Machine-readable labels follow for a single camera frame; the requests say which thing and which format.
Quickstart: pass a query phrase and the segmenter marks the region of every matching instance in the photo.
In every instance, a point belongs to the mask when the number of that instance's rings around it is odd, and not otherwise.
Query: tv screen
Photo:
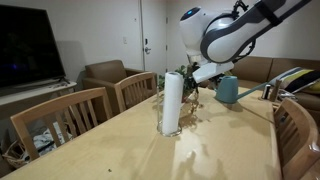
[[[0,5],[0,89],[65,76],[46,10]]]

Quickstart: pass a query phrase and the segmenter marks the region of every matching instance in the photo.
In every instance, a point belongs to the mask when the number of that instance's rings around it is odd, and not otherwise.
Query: chair backrest
[[[102,63],[86,65],[87,77],[117,83],[127,77],[121,60],[112,60]]]
[[[102,102],[106,117],[111,118],[111,107],[104,87],[67,94],[13,115],[11,121],[30,160],[38,158],[39,153],[28,130],[29,124],[35,121],[44,122],[50,130],[55,145],[59,147],[61,145],[59,136],[63,137],[64,142],[68,142],[70,133],[72,138],[75,138],[98,125],[93,108],[93,104],[98,101]]]
[[[284,179],[300,179],[320,158],[317,125],[297,102],[286,98],[276,110],[279,158]]]
[[[129,76],[115,84],[115,91],[120,112],[123,112],[156,94],[155,74],[145,72]]]

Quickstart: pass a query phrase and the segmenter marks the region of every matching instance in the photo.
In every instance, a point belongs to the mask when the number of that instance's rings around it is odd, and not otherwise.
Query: wooden table
[[[203,107],[183,107],[175,137],[157,132],[154,96],[4,179],[280,179],[272,105],[259,95],[226,105],[200,89]]]

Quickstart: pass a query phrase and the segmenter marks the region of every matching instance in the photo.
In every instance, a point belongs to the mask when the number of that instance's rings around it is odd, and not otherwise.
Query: door
[[[166,0],[140,0],[140,10],[144,69],[164,75],[167,68]]]

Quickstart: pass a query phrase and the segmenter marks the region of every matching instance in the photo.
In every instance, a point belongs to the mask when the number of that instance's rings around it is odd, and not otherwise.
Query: white wall
[[[0,4],[48,11],[72,81],[81,81],[85,65],[112,59],[123,60],[127,67],[143,67],[139,0],[0,0]]]
[[[167,64],[169,70],[188,64],[185,47],[179,34],[181,16],[196,6],[215,12],[230,10],[235,2],[236,0],[168,0]],[[244,0],[243,2],[252,7],[256,1]],[[278,27],[265,33],[257,39],[256,48],[251,55],[320,60],[319,7],[320,1],[313,0]]]

